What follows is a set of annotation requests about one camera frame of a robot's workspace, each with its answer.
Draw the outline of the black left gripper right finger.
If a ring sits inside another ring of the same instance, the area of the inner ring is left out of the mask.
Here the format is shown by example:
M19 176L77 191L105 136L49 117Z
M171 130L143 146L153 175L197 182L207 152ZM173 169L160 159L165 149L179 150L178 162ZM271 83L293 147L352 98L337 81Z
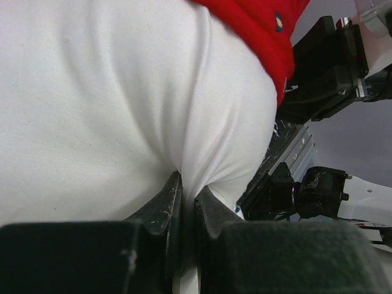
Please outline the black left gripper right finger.
M204 188L195 199L201 293L385 293L370 242L341 222L246 221Z

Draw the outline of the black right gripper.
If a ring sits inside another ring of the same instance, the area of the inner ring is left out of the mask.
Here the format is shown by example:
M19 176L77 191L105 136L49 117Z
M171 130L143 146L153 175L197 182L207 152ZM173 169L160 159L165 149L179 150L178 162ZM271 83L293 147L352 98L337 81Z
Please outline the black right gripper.
M353 102L391 100L391 64L368 77L353 18L321 17L293 47L295 73L277 115L290 123L330 118Z

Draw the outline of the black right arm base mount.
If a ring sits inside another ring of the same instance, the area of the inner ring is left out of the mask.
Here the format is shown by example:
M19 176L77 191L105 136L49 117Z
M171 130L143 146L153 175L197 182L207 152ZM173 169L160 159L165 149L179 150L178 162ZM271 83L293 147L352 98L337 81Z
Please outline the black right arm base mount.
M288 165L281 162L239 198L236 211L241 211L248 221L282 221L295 214L301 219L335 219L341 203L349 200L344 192L348 179L342 170L311 167L298 182L292 178Z

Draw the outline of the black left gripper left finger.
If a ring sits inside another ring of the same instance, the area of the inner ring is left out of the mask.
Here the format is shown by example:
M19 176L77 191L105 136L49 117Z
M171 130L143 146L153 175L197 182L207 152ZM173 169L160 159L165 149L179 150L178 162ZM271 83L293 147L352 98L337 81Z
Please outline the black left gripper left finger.
M182 195L173 173L122 221L1 227L1 292L178 293Z

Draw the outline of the white pillow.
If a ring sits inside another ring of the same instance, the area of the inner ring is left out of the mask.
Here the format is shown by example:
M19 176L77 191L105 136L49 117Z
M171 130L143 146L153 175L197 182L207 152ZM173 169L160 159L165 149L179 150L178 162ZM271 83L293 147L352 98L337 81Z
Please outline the white pillow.
M190 1L1 2L1 223L122 220L177 171L181 292L198 293L193 203L228 208L265 156L276 89Z

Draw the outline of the red patterned pillowcase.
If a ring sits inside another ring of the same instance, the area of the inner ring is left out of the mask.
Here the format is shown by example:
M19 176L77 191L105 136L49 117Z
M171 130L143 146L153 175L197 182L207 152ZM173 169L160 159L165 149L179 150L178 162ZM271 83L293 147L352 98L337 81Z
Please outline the red patterned pillowcase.
M308 0L199 0L258 57L283 102L295 59L291 36Z

